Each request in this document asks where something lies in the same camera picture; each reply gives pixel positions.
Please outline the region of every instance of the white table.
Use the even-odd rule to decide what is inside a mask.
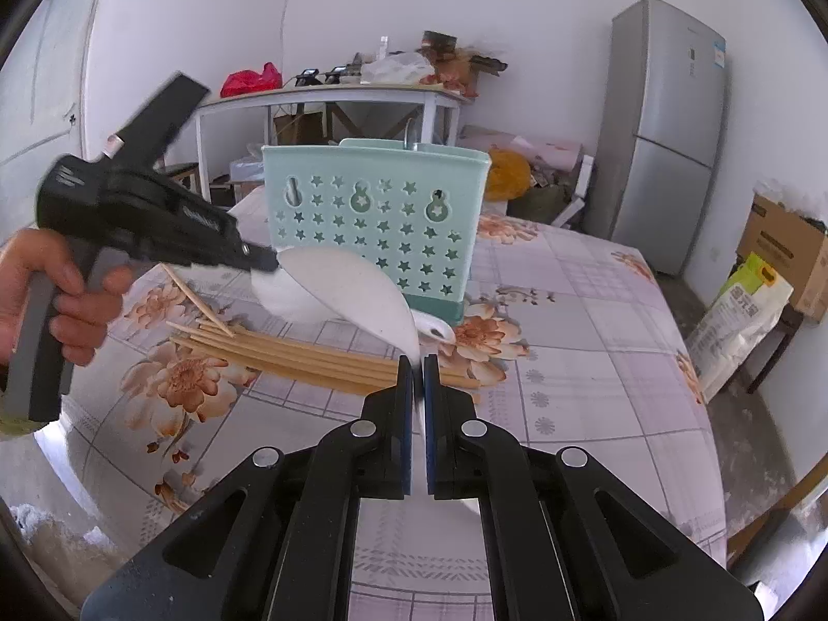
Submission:
[[[331,86],[290,86],[277,91],[248,93],[243,96],[208,101],[196,110],[196,146],[198,148],[199,178],[201,194],[210,201],[210,174],[204,156],[202,122],[206,115],[220,111],[264,107],[264,141],[272,144],[273,107],[280,105],[305,104],[308,102],[394,102],[398,104],[422,105],[421,142],[434,141],[437,108],[449,112],[449,134],[446,144],[457,142],[462,105],[471,103],[467,97],[446,91],[442,86],[420,86],[406,84],[334,84]]]

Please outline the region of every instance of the brown box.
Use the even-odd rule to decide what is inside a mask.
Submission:
[[[736,253],[762,257],[793,287],[794,310],[820,320],[828,308],[828,236],[759,194]]]

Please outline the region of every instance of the refrigerator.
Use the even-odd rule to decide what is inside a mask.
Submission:
[[[681,269],[696,236],[725,107],[726,45],[661,0],[613,20],[610,72],[583,228]]]

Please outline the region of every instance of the yellow plastic bag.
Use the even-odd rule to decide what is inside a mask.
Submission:
[[[529,162],[513,151],[492,147],[489,150],[492,167],[486,177],[483,199],[496,202],[520,198],[531,187]]]

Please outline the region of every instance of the light blue plastic basket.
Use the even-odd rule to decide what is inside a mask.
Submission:
[[[462,321],[488,155],[440,144],[408,151],[397,140],[262,152],[276,250],[354,250],[388,273],[411,308]]]

